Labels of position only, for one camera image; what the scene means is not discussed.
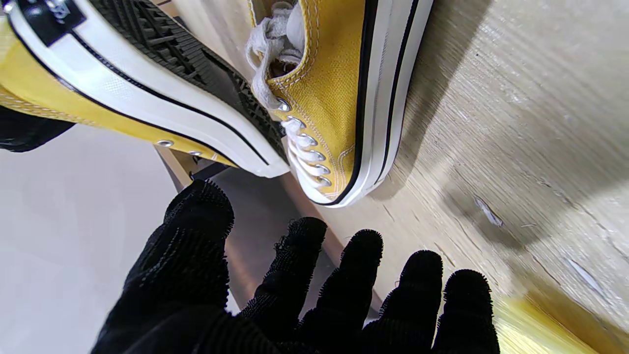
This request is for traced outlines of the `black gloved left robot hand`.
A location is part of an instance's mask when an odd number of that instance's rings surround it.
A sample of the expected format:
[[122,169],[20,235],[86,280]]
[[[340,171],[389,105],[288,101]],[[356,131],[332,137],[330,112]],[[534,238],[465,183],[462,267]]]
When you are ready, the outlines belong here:
[[299,314],[321,251],[326,224],[290,224],[254,297],[226,310],[225,244],[234,214],[227,196],[196,180],[168,206],[104,321],[93,354],[498,354],[490,287],[461,269],[443,284],[442,257],[420,250],[377,320],[365,324],[383,253],[380,233],[361,230]]

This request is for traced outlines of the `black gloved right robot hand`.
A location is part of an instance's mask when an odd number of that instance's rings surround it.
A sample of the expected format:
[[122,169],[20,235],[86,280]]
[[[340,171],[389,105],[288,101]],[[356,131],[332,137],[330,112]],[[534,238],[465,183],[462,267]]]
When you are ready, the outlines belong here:
[[76,125],[0,108],[0,148],[15,153],[32,151]]

